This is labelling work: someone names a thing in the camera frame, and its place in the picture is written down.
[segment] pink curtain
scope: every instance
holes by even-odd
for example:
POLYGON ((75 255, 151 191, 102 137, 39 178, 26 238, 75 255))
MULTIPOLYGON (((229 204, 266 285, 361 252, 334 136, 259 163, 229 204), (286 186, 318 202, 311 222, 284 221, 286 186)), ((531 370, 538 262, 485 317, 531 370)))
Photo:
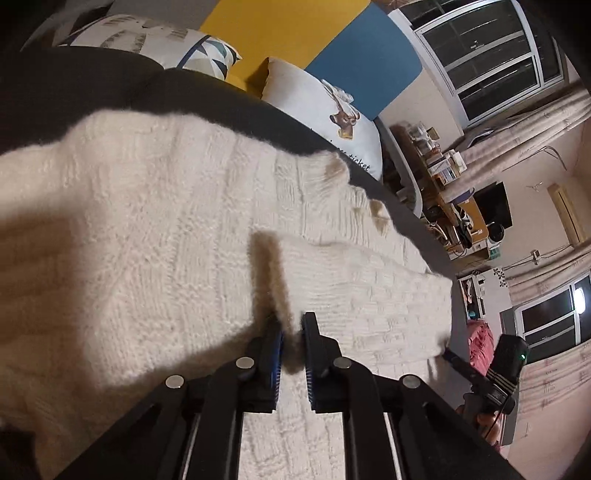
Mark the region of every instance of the pink curtain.
POLYGON ((591 340, 531 365, 519 381, 519 414, 535 414, 577 394, 591 380, 591 340))
POLYGON ((506 121, 486 140, 462 152, 468 169, 442 192, 451 202, 490 183, 504 169, 552 143, 591 117, 591 96, 581 85, 554 102, 506 121))
POLYGON ((580 277, 591 270, 591 238, 553 262, 515 277, 507 277, 511 303, 521 305, 580 277))

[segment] yellow headboard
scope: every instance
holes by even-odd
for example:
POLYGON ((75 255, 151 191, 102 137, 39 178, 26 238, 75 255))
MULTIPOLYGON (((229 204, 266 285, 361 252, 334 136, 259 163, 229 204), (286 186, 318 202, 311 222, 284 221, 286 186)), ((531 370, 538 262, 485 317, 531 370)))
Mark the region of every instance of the yellow headboard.
POLYGON ((302 69, 369 4, 369 0, 220 0, 199 30, 222 38, 242 60, 227 81, 260 96, 268 57, 302 69))

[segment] electrical cable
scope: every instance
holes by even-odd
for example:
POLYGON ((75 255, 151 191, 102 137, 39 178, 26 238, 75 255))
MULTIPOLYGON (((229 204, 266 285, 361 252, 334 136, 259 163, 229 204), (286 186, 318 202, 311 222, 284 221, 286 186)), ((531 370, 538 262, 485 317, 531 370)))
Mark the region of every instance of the electrical cable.
POLYGON ((505 409, 505 406, 507 405, 507 402, 509 401, 510 398, 511 398, 511 395, 507 395, 507 398, 505 399, 505 401, 503 402, 503 405, 501 405, 501 408, 499 409, 499 413, 496 414, 495 421, 492 422, 492 425, 488 429, 488 432, 486 432, 486 435, 484 435, 485 440, 486 440, 486 437, 488 437, 488 434, 495 427, 497 420, 499 420, 499 417, 501 416, 501 413, 505 409))

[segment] pink blanket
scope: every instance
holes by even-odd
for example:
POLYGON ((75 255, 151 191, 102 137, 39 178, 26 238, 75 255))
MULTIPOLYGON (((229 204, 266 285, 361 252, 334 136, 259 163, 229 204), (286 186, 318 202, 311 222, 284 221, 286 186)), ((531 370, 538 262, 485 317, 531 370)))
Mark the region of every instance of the pink blanket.
POLYGON ((482 375, 486 375, 495 354, 495 339, 483 320, 469 320, 467 325, 470 364, 482 375))

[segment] pillow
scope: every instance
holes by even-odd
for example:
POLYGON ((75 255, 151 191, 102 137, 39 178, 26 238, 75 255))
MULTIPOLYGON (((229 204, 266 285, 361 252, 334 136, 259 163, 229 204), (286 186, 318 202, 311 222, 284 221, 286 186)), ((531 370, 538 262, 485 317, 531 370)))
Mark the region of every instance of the pillow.
POLYGON ((382 176, 378 129, 351 105, 351 95, 271 57, 262 99, 327 139, 373 178, 382 176))
POLYGON ((225 80, 240 55, 211 35, 136 17, 111 15, 72 34, 63 46, 102 47, 145 55, 165 69, 184 68, 225 80))

